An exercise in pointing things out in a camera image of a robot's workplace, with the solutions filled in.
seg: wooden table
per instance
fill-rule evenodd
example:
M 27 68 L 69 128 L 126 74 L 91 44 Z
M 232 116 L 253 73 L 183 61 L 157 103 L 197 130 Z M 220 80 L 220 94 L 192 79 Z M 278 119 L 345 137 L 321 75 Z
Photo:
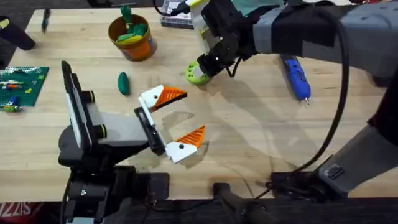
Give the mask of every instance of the wooden table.
M 47 33 L 40 31 L 43 10 L 27 27 L 37 46 L 17 50 L 10 65 L 50 67 L 36 106 L 21 114 L 0 113 L 0 202 L 60 200 L 69 170 L 58 164 L 58 137 L 69 125 L 61 60 L 93 90 L 101 111 L 131 114 L 137 97 L 157 85 L 188 91 L 188 97 L 153 114 L 166 141 L 205 124 L 206 145 L 197 155 L 173 165 L 145 150 L 123 162 L 139 172 L 168 172 L 170 198 L 210 198 L 213 182 L 228 182 L 234 193 L 252 197 L 272 171 L 287 171 L 310 159 L 323 142 L 336 111 L 340 65 L 302 60 L 312 86 L 312 103 L 299 104 L 289 91 L 276 55 L 258 55 L 239 66 L 236 78 L 225 72 L 198 88 L 184 77 L 201 54 L 192 30 L 164 28 L 153 9 L 133 9 L 150 23 L 158 43 L 149 60 L 132 63 L 109 41 L 107 29 L 118 9 L 52 10 Z M 130 97 L 118 92 L 120 72 L 129 75 Z M 375 112 L 385 90 L 366 73 L 351 69 L 343 120 L 327 153 L 344 146 Z M 374 178 L 351 197 L 398 196 L 398 170 Z

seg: gray robot arm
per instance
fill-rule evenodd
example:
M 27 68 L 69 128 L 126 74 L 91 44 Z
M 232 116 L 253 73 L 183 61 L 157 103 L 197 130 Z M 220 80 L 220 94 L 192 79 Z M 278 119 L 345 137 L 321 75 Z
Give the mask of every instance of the gray robot arm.
M 394 103 L 398 96 L 398 2 L 264 6 L 244 16 L 229 0 L 211 0 L 201 14 L 213 35 L 222 38 L 197 61 L 209 77 L 238 57 L 247 60 L 256 54 L 290 54 L 340 63 L 336 31 L 314 16 L 315 7 L 340 20 L 348 37 L 350 65 L 371 73 L 376 84 L 389 85 L 377 113 L 363 130 L 301 185 L 304 190 L 316 189 L 323 200 L 332 200 L 398 166 L 398 107 Z

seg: yellow object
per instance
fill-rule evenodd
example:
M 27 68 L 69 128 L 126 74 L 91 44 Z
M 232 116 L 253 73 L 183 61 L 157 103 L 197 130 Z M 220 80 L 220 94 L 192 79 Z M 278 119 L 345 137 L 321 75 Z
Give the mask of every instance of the yellow object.
M 133 43 L 138 42 L 141 39 L 142 39 L 141 35 L 135 35 L 134 37 L 130 37 L 130 38 L 126 39 L 126 40 L 120 41 L 118 44 L 123 44 L 123 45 L 133 44 Z
M 186 3 L 192 9 L 194 7 L 197 7 L 200 3 L 202 3 L 202 1 L 204 1 L 204 0 L 193 0 L 193 1 L 187 1 Z
M 0 28 L 4 29 L 8 26 L 8 24 L 10 24 L 10 20 L 4 19 L 4 20 L 0 21 Z

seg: lego piece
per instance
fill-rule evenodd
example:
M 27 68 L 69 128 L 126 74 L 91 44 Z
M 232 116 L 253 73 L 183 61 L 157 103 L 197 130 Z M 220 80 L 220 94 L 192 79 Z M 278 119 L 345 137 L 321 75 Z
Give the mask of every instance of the lego piece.
M 6 84 L 2 87 L 3 90 L 13 90 L 16 88 L 22 88 L 22 85 Z
M 3 106 L 2 109 L 3 109 L 5 112 L 8 112 L 8 113 L 20 112 L 20 111 L 23 110 L 22 107 L 20 107 L 20 106 L 14 106 L 14 105 L 6 105 L 6 106 Z
M 17 105 L 17 104 L 18 104 L 18 97 L 17 96 L 12 96 L 7 105 Z

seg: black cable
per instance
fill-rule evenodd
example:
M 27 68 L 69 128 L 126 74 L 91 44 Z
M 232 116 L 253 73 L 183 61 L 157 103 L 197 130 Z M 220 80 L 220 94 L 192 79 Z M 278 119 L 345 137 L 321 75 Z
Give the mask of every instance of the black cable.
M 238 58 L 238 61 L 237 61 L 237 62 L 235 63 L 235 65 L 234 65 L 234 69 L 233 69 L 232 72 L 231 72 L 231 70 L 229 69 L 229 67 L 226 67 L 226 68 L 225 68 L 225 69 L 226 69 L 226 72 L 227 72 L 228 75 L 229 75 L 229 77 L 231 77 L 231 78 L 235 77 L 236 71 L 237 71 L 238 66 L 239 66 L 239 64 L 241 63 L 241 61 L 242 61 L 242 58 L 239 57 L 239 58 Z
M 197 203 L 196 205 L 192 205 L 191 207 L 184 208 L 184 209 L 181 209 L 181 210 L 159 209 L 159 208 L 155 208 L 153 206 L 150 206 L 150 205 L 146 204 L 145 202 L 142 202 L 142 201 L 141 202 L 142 202 L 142 204 L 144 204 L 145 207 L 150 208 L 151 210 L 153 210 L 155 212 L 160 212 L 160 213 L 182 213 L 182 212 L 187 212 L 187 211 L 193 210 L 195 208 L 198 208 L 198 207 L 201 207 L 201 206 L 204 206 L 204 205 L 209 205 L 209 204 L 213 203 L 215 200 L 216 199 L 206 200 L 204 202 Z
M 152 4 L 154 5 L 155 10 L 157 13 L 159 13 L 161 16 L 171 16 L 169 13 L 162 12 L 157 6 L 156 6 L 156 0 L 152 0 Z
M 60 224 L 65 223 L 65 220 L 63 218 L 64 218 L 65 208 L 67 206 L 67 197 L 68 197 L 70 182 L 72 181 L 72 178 L 73 178 L 73 172 L 70 171 L 68 182 L 67 182 L 67 185 L 65 186 L 65 191 L 64 191 L 63 197 L 62 197 L 62 203 L 61 203 L 61 209 L 60 209 Z
M 144 215 L 144 218 L 143 218 L 142 221 L 141 221 L 141 224 L 144 224 L 144 222 L 145 222 L 145 220 L 147 219 L 148 214 L 149 214 L 149 212 L 150 212 L 151 210 L 152 210 L 151 208 L 147 208 L 147 211 L 145 212 L 145 215 Z
M 263 193 L 258 195 L 255 199 L 260 199 L 262 196 L 264 196 L 265 194 L 270 192 L 274 186 L 285 181 L 292 174 L 298 173 L 298 172 L 308 168 L 314 162 L 316 162 L 321 157 L 321 155 L 326 151 L 327 147 L 329 146 L 329 143 L 331 142 L 334 134 L 336 133 L 337 127 L 341 120 L 341 116 L 343 115 L 343 111 L 344 111 L 344 107 L 345 107 L 345 103 L 346 103 L 347 95 L 348 95 L 348 84 L 349 84 L 349 47 L 348 47 L 347 35 L 346 35 L 346 32 L 344 30 L 342 23 L 338 20 L 338 18 L 331 15 L 328 11 L 316 7 L 314 9 L 314 14 L 316 14 L 317 16 L 320 16 L 322 19 L 326 20 L 335 28 L 336 33 L 338 35 L 339 42 L 340 42 L 342 76 L 341 76 L 340 99 L 338 101 L 336 114 L 335 114 L 335 117 L 333 118 L 333 122 L 330 126 L 329 132 L 326 135 L 326 138 L 325 138 L 321 148 L 319 148 L 318 152 L 308 162 L 306 162 L 302 166 L 296 168 L 295 170 L 293 170 L 291 173 L 287 174 L 284 178 L 280 179 L 279 181 L 267 182 L 266 185 L 268 184 L 268 186 L 270 186 L 270 185 L 271 186 L 266 191 L 264 191 Z
M 235 63 L 234 70 L 232 71 L 232 77 L 235 77 L 236 71 L 237 71 L 238 66 L 239 66 L 239 64 L 241 63 L 241 61 L 242 61 L 242 58 L 239 57 L 239 58 L 238 58 L 238 61 Z

